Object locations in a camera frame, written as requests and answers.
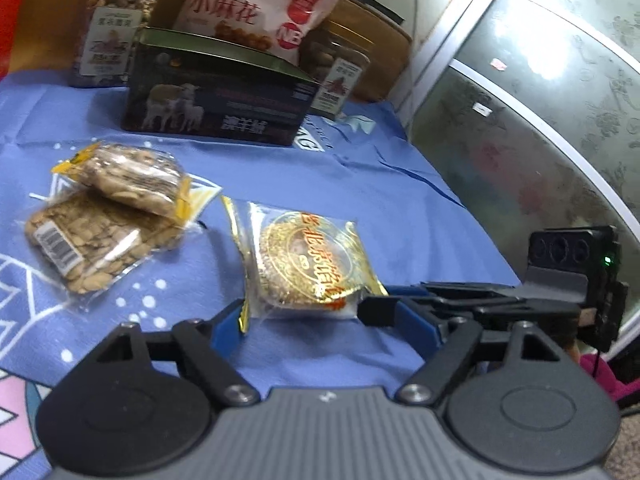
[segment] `blue tablecloth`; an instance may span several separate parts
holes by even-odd
[[[517,278],[440,175],[406,141],[388,104],[347,104],[337,122],[309,116],[291,148],[129,134],[124,89],[73,89],[57,72],[0,83],[0,476],[32,480],[48,465],[33,431],[46,395],[117,323],[160,330],[209,318],[242,297],[242,267],[220,200],[209,229],[145,262],[89,313],[56,303],[56,279],[28,247],[21,221],[55,192],[50,168],[92,140],[173,153],[202,186],[234,198],[355,219],[383,283]],[[254,323],[234,365],[264,395],[274,385],[395,389],[422,364],[391,330],[357,321]]]

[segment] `black round joint cover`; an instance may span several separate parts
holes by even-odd
[[[616,405],[577,365],[520,360],[462,384],[447,418],[468,449],[501,468],[559,474],[606,456]]]
[[[97,477],[133,475],[185,453],[211,420],[193,384],[153,369],[102,365],[100,375],[64,380],[43,401],[38,437],[50,461]]]

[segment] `red circle logo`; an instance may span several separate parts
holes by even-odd
[[[298,48],[303,36],[300,28],[291,22],[283,23],[276,31],[278,44],[286,50]]]

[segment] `jar label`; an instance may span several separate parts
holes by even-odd
[[[139,9],[96,7],[84,41],[80,75],[124,74],[140,21]]]
[[[312,108],[337,114],[349,97],[351,90],[360,78],[362,69],[356,64],[339,57],[335,60],[327,77],[324,78]]]

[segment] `camera lens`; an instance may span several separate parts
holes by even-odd
[[[549,255],[554,263],[559,264],[566,260],[567,254],[569,253],[569,244],[566,242],[564,238],[557,237],[551,242],[551,247],[549,248]]]
[[[533,242],[531,247],[531,256],[533,259],[539,260],[544,258],[546,254],[546,244],[542,238],[538,238]]]
[[[574,261],[583,264],[589,258],[589,244],[584,240],[578,240],[574,247]]]

